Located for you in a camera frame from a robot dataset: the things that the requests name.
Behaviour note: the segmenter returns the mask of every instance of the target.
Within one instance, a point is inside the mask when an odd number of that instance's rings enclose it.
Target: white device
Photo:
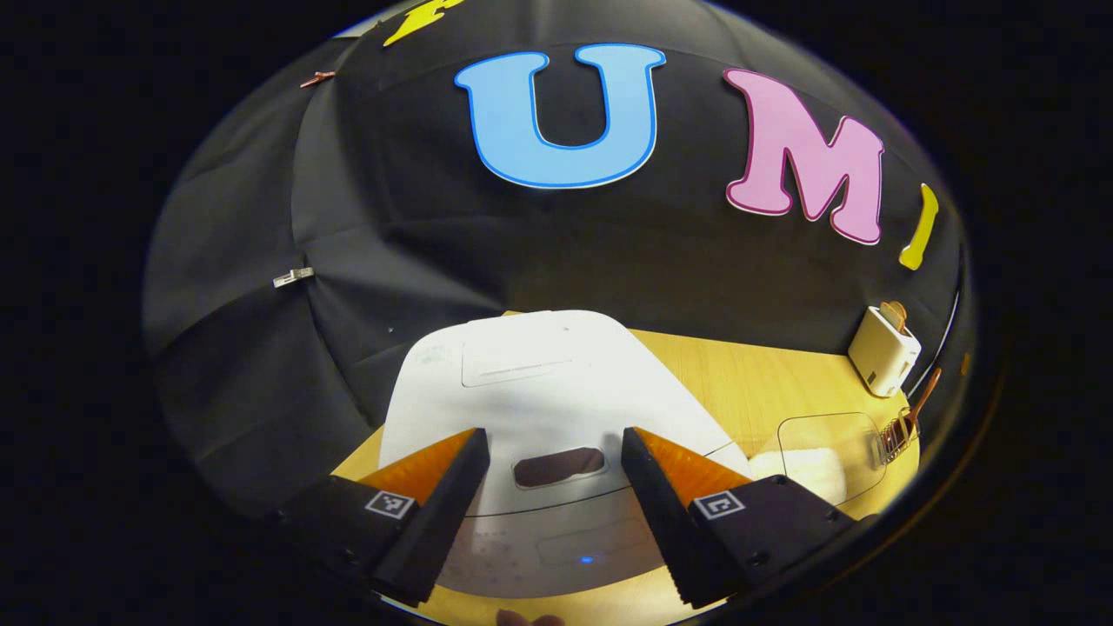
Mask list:
[[[752,478],[680,381],[589,311],[477,320],[420,340],[394,385],[380,467],[486,429],[491,466],[437,584],[501,598],[570,594],[663,565],[622,471],[633,426]]]
[[[847,355],[870,393],[890,398],[916,364],[919,341],[907,326],[897,331],[878,307],[869,306]]]

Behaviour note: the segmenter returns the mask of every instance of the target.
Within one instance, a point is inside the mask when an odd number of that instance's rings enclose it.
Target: wooden table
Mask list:
[[[908,405],[903,392],[888,399],[870,395],[846,355],[630,332],[688,388],[747,457],[757,454],[788,418],[861,412],[880,429]],[[375,431],[333,473],[358,480],[377,469],[382,433],[382,429]],[[876,487],[839,509],[856,519],[880,511],[913,479],[918,466],[917,438],[889,463]],[[658,626],[719,604],[692,610],[680,601],[668,570],[660,567],[605,587],[546,598],[486,598],[437,586],[416,612],[450,625],[493,626],[498,610],[505,608],[531,620],[558,615],[568,626]]]

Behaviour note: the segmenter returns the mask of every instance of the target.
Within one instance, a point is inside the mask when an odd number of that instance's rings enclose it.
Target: letter u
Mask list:
[[[538,127],[533,75],[549,65],[541,52],[480,61],[456,75],[467,89],[480,159],[496,176],[526,187],[580,188],[633,174],[653,153],[657,114],[650,70],[664,65],[660,50],[599,43],[575,51],[603,82],[607,129],[583,146],[559,146]]]

